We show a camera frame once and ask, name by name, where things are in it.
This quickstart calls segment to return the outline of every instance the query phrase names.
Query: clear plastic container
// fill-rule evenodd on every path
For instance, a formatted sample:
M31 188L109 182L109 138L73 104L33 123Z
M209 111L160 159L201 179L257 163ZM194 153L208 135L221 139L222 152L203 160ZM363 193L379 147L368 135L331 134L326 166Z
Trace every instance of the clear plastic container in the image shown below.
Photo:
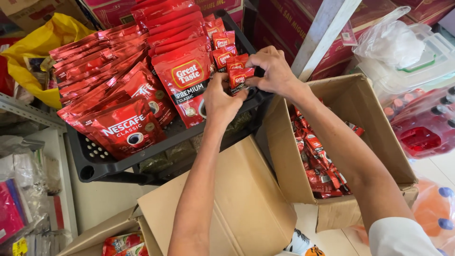
M455 46L431 27L416 23L409 26L425 43L420 60L403 69L395 69L384 62L356 55L358 67L373 81L373 89L382 106L390 104L398 95L422 86L437 87L455 76Z

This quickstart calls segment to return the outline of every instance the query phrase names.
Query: black plastic basket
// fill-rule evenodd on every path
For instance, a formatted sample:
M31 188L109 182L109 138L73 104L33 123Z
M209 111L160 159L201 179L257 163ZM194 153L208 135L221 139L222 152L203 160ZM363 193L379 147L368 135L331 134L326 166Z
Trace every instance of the black plastic basket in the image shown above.
M239 54L256 53L253 46L249 43L239 27L235 24L229 14L224 10L215 12L215 16L221 17L226 30L235 30L235 43ZM256 76L263 76L263 70L256 69ZM248 99L243 103L238 115L244 112L250 112L251 121L243 130L237 132L222 140L221 151L234 145L250 134L255 134L262 125L262 120L273 98L272 93L261 90L251 90ZM105 149L96 146L86 136L77 132L73 127L67 125L68 136L70 139L71 150L73 153L76 170L81 182L105 181L135 184L153 184L161 185L170 179L188 171L196 157L194 154L171 167L157 173L139 173L139 163L171 148L185 140L188 140L204 131L205 122L186 129L182 124L180 117L174 119L175 122L170 124L168 138L160 143L148 147L126 159L116 160ZM124 172L132 168L133 172Z

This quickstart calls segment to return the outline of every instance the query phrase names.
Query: white shirt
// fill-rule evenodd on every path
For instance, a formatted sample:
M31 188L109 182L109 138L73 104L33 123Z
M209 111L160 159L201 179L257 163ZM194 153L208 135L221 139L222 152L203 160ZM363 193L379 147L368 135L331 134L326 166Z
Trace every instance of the white shirt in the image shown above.
M407 218L375 221L369 230L369 243L372 256L442 256L422 227ZM301 254L283 251L276 256L295 255Z

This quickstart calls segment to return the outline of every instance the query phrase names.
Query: tiled floor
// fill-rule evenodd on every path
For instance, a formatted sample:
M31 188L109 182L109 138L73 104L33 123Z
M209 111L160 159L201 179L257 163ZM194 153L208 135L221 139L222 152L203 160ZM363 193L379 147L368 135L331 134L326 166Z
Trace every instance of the tiled floor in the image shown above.
M428 177L440 185L455 190L455 152L412 163L417 175ZM97 225L101 221L122 210L133 207L136 199L152 191L154 186L135 184L115 184L106 182L81 183L68 152L70 173L79 233ZM328 230L315 234L317 207L295 205L298 212L297 228L328 256L370 256L369 247L362 244L355 231L350 228Z

